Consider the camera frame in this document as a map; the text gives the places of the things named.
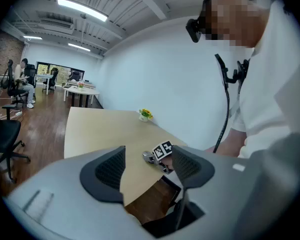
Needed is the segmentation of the person's right forearm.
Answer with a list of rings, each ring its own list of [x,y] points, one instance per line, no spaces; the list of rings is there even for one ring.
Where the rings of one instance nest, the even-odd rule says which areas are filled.
[[[245,144],[247,135],[245,132],[230,129],[227,137],[222,141],[217,150],[215,151],[218,155],[229,156],[229,157],[238,157],[240,154],[241,148]],[[215,147],[212,146],[206,149],[206,152],[214,153]]]

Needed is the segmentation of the person's white shirt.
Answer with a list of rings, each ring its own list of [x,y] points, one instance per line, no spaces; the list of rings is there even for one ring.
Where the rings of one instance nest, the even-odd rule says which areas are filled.
[[[284,11],[284,3],[276,0],[259,43],[249,61],[246,78],[241,85],[239,109],[232,129],[246,134],[238,157],[269,148],[291,133],[288,121],[276,98],[288,104],[288,82],[300,68],[300,26],[292,13]]]

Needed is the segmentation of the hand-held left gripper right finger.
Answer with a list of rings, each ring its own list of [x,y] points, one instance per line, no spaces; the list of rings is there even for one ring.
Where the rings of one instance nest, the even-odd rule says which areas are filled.
[[[183,199],[165,240],[294,238],[300,214],[300,133],[256,151],[249,159],[174,146]]]

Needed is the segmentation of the ceiling air conditioner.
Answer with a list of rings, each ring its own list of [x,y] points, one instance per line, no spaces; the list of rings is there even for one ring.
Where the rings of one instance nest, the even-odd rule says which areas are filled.
[[[59,33],[72,35],[74,32],[74,24],[62,20],[52,18],[41,18],[38,26],[45,30],[55,31]]]

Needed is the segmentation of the person's right hand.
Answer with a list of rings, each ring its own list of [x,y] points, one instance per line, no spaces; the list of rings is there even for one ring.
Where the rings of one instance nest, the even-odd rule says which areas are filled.
[[[172,161],[172,156],[169,155],[169,156],[166,156],[164,158],[162,158],[160,160],[166,167],[169,168],[169,170],[174,170],[174,167],[173,167],[173,161]]]

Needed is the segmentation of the black framed window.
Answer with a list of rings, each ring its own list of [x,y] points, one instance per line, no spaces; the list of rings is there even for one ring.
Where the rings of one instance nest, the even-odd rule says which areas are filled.
[[[66,66],[62,66],[62,65],[56,65],[56,64],[52,64],[52,63],[40,62],[40,61],[36,62],[35,68],[37,69],[37,73],[39,75],[46,74],[47,71],[51,72],[51,70],[53,68],[57,68],[58,69],[58,75],[57,75],[56,79],[57,79],[58,83],[65,82],[69,78],[69,72],[70,71],[78,72],[79,76],[82,79],[85,75],[84,70],[80,70],[80,69],[77,69],[77,68],[70,68],[70,67],[66,67]]]

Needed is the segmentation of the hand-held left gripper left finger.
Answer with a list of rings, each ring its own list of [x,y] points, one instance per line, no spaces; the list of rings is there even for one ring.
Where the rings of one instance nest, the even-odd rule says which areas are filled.
[[[39,240],[155,240],[124,209],[126,148],[62,159],[20,184],[4,203]]]

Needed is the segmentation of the yellow flower pot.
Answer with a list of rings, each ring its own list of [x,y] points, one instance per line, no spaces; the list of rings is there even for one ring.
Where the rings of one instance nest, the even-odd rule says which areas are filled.
[[[152,118],[153,118],[153,115],[148,109],[143,108],[143,109],[139,110],[139,119],[142,122],[148,122]]]

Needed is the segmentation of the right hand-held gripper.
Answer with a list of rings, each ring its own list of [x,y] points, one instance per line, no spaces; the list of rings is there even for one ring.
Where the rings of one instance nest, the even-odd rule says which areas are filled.
[[[162,163],[162,160],[163,158],[166,158],[167,156],[172,154],[172,147],[173,145],[171,144],[171,142],[169,140],[166,140],[154,147],[151,152],[153,163],[158,166],[165,174],[170,174],[172,170],[169,169],[167,165]]]

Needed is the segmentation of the round white table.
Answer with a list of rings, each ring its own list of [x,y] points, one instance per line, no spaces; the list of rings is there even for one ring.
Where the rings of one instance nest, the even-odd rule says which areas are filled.
[[[71,106],[75,106],[75,95],[79,95],[79,107],[83,106],[83,96],[86,96],[85,99],[85,108],[88,108],[89,106],[89,100],[93,100],[94,96],[97,96],[100,94],[99,91],[96,89],[88,88],[88,87],[79,87],[78,85],[65,85],[62,87],[64,90],[64,101],[66,100],[67,93],[71,93]]]

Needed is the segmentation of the black table leg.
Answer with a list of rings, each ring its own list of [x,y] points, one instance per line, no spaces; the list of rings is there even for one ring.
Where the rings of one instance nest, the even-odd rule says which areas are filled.
[[[175,184],[174,182],[172,182],[169,178],[167,178],[166,176],[162,176],[161,179],[168,185],[170,186],[174,191],[175,193],[173,194],[172,196],[172,200],[168,206],[168,210],[166,212],[166,216],[169,215],[170,213],[173,212],[174,210],[174,206],[177,204],[177,199],[180,195],[180,193],[182,192],[182,188],[179,187],[177,184]]]

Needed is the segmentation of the black office chair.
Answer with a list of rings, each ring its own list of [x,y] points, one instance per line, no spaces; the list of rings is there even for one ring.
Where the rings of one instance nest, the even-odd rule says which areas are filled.
[[[37,74],[37,69],[35,68],[34,64],[28,64],[24,68],[24,75],[27,77],[28,83],[32,85],[34,88],[36,87],[36,80],[35,80],[36,74]]]
[[[12,104],[22,104],[22,107],[24,107],[24,104],[26,103],[24,98],[27,97],[27,92],[23,89],[19,89],[18,84],[15,84],[12,65],[13,61],[9,59],[7,69],[0,81],[0,87],[7,89],[8,96],[14,98],[11,102]]]
[[[68,78],[68,82],[79,82],[82,79],[82,73],[80,71],[76,71],[76,70],[71,70]]]
[[[25,146],[23,141],[16,141],[21,130],[21,122],[10,119],[11,110],[16,108],[16,105],[7,104],[2,108],[6,110],[6,119],[0,120],[0,163],[6,161],[8,177],[15,184],[17,180],[11,174],[11,158],[25,159],[28,163],[31,159],[29,156],[14,152],[17,146]]]
[[[52,78],[49,80],[46,79],[43,82],[43,85],[45,86],[45,88],[43,88],[43,91],[44,90],[47,90],[47,91],[51,90],[53,92],[55,91],[58,73],[59,73],[59,69],[57,67],[53,67],[52,70],[50,71]]]

